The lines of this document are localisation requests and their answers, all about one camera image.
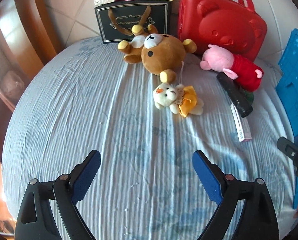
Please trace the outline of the pink white slim box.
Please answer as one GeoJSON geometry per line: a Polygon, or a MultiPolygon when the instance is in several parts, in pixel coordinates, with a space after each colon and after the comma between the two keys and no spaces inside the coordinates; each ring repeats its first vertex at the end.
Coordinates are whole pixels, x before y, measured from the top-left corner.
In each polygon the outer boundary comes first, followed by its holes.
{"type": "Polygon", "coordinates": [[[238,110],[233,103],[230,105],[230,109],[235,122],[239,142],[252,140],[252,135],[247,118],[240,117],[238,110]]]}

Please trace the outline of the blue plastic storage crate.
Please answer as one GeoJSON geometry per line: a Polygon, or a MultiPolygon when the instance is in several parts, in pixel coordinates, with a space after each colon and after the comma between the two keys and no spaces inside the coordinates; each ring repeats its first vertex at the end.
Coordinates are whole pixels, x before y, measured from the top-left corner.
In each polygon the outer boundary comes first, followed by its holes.
{"type": "Polygon", "coordinates": [[[276,92],[285,108],[295,141],[298,140],[298,29],[293,29],[278,65],[282,77],[276,92]]]}

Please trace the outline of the black gift box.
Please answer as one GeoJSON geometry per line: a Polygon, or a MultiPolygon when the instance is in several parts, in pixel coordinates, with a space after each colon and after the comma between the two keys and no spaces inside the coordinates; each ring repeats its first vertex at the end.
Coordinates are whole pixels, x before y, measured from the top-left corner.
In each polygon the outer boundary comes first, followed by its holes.
{"type": "Polygon", "coordinates": [[[118,1],[95,7],[103,43],[131,41],[132,27],[139,24],[144,31],[152,24],[159,33],[170,32],[172,2],[166,0],[118,1]]]}

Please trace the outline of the light blue bed sheet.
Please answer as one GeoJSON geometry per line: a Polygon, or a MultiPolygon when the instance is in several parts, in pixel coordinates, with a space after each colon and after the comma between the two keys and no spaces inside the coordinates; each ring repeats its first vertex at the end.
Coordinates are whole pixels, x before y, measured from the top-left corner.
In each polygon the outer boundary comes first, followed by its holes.
{"type": "Polygon", "coordinates": [[[31,81],[9,122],[2,176],[10,214],[17,217],[30,179],[54,180],[98,150],[101,167],[77,205],[97,239],[197,239],[216,209],[192,166],[201,150],[239,180],[265,181],[284,237],[295,176],[276,143],[293,133],[275,90],[280,72],[256,64],[265,74],[248,116],[252,139],[240,142],[226,93],[195,55],[182,82],[204,101],[203,114],[183,118],[155,107],[159,77],[125,63],[116,45],[71,45],[31,81]]]}

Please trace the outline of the small white yellow plush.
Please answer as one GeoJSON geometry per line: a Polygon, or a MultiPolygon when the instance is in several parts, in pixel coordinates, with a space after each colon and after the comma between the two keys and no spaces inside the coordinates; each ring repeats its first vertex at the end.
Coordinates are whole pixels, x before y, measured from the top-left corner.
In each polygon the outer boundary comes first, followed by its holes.
{"type": "Polygon", "coordinates": [[[192,86],[182,84],[173,87],[169,83],[161,83],[152,93],[157,109],[169,108],[173,114],[183,118],[188,115],[202,115],[204,102],[192,86]]]}

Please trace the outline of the green round jar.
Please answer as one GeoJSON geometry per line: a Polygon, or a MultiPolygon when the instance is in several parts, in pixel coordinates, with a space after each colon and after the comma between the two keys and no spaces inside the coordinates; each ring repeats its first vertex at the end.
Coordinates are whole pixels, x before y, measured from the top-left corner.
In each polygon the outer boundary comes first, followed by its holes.
{"type": "Polygon", "coordinates": [[[247,102],[252,105],[254,102],[254,94],[253,92],[249,92],[247,90],[242,90],[243,96],[246,98],[247,102]]]}

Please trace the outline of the pink plastic bag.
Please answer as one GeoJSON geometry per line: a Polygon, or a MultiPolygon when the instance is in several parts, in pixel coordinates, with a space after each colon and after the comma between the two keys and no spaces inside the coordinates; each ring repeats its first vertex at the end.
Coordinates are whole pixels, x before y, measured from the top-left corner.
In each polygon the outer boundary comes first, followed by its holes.
{"type": "Polygon", "coordinates": [[[25,90],[25,83],[15,71],[8,71],[3,77],[0,88],[5,96],[19,100],[25,90]]]}

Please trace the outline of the red Peppa pig plush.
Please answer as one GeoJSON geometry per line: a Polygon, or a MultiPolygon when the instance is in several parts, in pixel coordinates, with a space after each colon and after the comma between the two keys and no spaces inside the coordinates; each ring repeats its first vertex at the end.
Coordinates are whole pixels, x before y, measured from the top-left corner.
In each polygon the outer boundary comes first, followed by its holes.
{"type": "Polygon", "coordinates": [[[224,73],[242,89],[253,92],[260,87],[264,75],[262,68],[242,55],[233,54],[225,48],[209,44],[200,62],[202,70],[224,73]]]}

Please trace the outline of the brown bear plush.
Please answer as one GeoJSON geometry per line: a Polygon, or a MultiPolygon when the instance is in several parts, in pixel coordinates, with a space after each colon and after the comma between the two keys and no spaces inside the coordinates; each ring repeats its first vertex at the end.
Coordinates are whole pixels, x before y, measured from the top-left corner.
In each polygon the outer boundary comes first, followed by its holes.
{"type": "Polygon", "coordinates": [[[118,44],[124,61],[142,63],[151,74],[159,76],[162,83],[173,83],[186,55],[197,50],[193,40],[181,41],[172,35],[160,34],[152,24],[148,25],[148,32],[139,24],[134,25],[131,32],[134,34],[132,41],[123,40],[118,44]]]}

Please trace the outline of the black cylindrical tube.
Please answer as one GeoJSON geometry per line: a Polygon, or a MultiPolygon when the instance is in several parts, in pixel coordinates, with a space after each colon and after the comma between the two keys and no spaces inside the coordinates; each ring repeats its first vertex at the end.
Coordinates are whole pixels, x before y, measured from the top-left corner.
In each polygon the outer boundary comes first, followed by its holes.
{"type": "Polygon", "coordinates": [[[226,76],[224,73],[218,73],[217,81],[220,83],[224,91],[229,96],[230,100],[236,107],[240,117],[245,118],[252,113],[253,107],[247,101],[246,97],[238,90],[234,81],[226,76]]]}

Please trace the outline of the red bear suitcase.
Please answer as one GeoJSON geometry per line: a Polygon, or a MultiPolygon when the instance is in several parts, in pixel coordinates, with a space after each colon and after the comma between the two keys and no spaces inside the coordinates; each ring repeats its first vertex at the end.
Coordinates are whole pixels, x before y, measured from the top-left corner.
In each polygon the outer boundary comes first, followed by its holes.
{"type": "Polygon", "coordinates": [[[252,0],[180,0],[178,38],[193,40],[197,54],[213,44],[254,61],[266,33],[252,0]]]}

